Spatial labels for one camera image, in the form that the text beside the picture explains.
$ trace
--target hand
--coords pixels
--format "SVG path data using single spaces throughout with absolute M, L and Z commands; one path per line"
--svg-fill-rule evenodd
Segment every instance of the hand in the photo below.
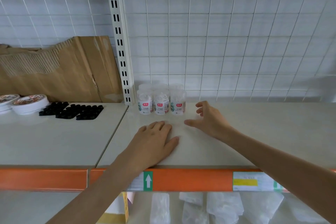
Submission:
M 132 168 L 138 173 L 156 165 L 168 157 L 179 144 L 179 137 L 173 137 L 166 143 L 171 128 L 164 121 L 139 128 L 121 155 L 131 161 Z
M 184 124 L 198 128 L 209 136 L 217 139 L 223 137 L 223 133 L 232 128 L 218 109 L 209 105 L 208 101 L 199 102 L 196 104 L 196 107 L 199 107 L 196 112 L 199 113 L 203 119 L 185 120 Z

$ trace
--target black rubber item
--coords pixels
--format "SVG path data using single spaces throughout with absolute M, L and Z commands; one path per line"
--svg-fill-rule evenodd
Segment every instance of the black rubber item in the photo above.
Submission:
M 51 103 L 39 112 L 39 116 L 58 115 L 65 107 L 69 105 L 68 102 L 55 102 Z
M 86 108 L 82 110 L 79 115 L 77 115 L 76 120 L 94 120 L 98 117 L 103 109 L 104 107 L 102 105 L 94 105 L 92 107 L 87 105 Z
M 72 104 L 70 107 L 67 107 L 65 110 L 62 110 L 59 112 L 58 115 L 56 115 L 56 118 L 58 119 L 72 119 L 75 116 L 77 116 L 81 111 L 85 110 L 86 106 L 85 105 L 75 105 Z

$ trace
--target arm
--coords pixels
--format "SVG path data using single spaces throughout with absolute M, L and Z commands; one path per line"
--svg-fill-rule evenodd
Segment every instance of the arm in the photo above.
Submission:
M 330 223 L 336 223 L 336 174 L 248 137 L 232 128 L 207 101 L 196 104 L 203 119 L 188 126 L 222 141 L 296 195 Z
M 164 121 L 141 127 L 104 174 L 46 224 L 96 223 L 135 177 L 168 157 L 179 144 L 178 137 L 165 143 L 171 128 Z

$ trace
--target white arrow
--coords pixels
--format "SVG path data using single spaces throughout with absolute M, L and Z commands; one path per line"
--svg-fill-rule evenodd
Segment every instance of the white arrow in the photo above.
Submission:
M 151 177 L 149 175 L 147 175 L 147 177 L 146 177 L 147 188 L 151 187 L 151 181 L 152 181 Z

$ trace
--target left hand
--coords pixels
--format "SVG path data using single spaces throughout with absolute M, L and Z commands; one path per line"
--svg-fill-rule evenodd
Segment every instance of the left hand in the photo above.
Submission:
M 139 128 L 128 147 L 120 154 L 140 173 L 168 157 L 179 144 L 179 137 L 166 139 L 172 126 L 164 121 Z

